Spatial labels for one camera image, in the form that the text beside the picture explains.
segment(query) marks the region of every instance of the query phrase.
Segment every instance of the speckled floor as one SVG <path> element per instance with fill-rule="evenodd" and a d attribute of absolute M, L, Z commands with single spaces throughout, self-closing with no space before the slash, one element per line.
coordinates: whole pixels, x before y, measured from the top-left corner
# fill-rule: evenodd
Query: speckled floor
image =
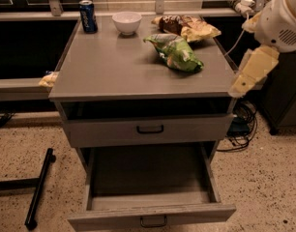
<path fill-rule="evenodd" d="M 248 150 L 216 153 L 212 162 L 222 203 L 237 207 L 228 222 L 151 232 L 296 231 L 296 129 L 272 136 L 260 114 L 257 118 L 258 130 Z M 223 141 L 220 149 L 227 146 Z M 73 231 L 67 217 L 81 211 L 85 171 L 56 112 L 16 114 L 0 129 L 0 181 L 38 177 L 50 147 L 57 160 L 49 168 L 35 231 Z M 24 221 L 32 193 L 32 188 L 0 191 L 0 231 L 27 231 Z"/>

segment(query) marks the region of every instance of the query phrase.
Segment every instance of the plastic bag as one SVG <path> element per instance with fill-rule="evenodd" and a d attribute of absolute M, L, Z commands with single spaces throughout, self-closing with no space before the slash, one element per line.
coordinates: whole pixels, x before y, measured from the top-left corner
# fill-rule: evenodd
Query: plastic bag
<path fill-rule="evenodd" d="M 188 43 L 214 38 L 222 32 L 206 21 L 188 15 L 164 15 L 152 20 L 165 33 L 183 37 Z"/>
<path fill-rule="evenodd" d="M 52 88 L 58 74 L 59 72 L 51 72 L 50 74 L 45 75 L 39 82 L 39 85 L 45 88 Z"/>
<path fill-rule="evenodd" d="M 174 34 L 155 34 L 144 39 L 153 44 L 169 68 L 198 73 L 203 68 L 184 38 Z"/>

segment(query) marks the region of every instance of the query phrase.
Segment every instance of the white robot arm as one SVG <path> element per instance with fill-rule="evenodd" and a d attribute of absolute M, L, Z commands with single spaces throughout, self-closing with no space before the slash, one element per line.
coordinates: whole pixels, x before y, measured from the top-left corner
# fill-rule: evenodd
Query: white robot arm
<path fill-rule="evenodd" d="M 271 0 L 246 21 L 243 28 L 254 33 L 261 46 L 248 50 L 228 94 L 243 97 L 277 64 L 280 52 L 296 50 L 296 0 Z"/>

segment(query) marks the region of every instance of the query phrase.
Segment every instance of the open drawer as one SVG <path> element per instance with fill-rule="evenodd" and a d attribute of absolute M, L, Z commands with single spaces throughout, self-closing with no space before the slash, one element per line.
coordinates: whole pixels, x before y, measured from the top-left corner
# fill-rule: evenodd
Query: open drawer
<path fill-rule="evenodd" d="M 201 144 L 93 148 L 75 231 L 226 221 Z"/>

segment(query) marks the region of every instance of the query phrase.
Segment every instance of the blue soda can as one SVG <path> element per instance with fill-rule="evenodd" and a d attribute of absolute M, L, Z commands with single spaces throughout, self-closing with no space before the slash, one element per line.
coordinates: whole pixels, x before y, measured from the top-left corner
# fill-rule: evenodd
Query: blue soda can
<path fill-rule="evenodd" d="M 94 4 L 90 0 L 79 2 L 80 17 L 85 33 L 94 34 L 98 32 L 96 16 L 94 15 Z"/>

